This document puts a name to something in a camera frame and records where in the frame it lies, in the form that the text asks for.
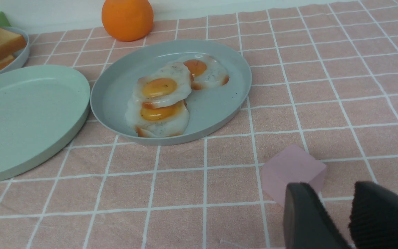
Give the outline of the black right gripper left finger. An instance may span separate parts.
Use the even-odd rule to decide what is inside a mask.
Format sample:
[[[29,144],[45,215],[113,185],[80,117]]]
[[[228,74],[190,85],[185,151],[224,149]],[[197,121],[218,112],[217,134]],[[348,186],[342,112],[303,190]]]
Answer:
[[[308,183],[286,186],[283,213],[286,249],[350,249]]]

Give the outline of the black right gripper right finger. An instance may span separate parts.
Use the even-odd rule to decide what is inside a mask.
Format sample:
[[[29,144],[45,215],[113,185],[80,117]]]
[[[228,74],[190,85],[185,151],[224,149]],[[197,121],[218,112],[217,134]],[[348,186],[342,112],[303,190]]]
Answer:
[[[398,194],[356,182],[349,230],[357,249],[398,249]]]

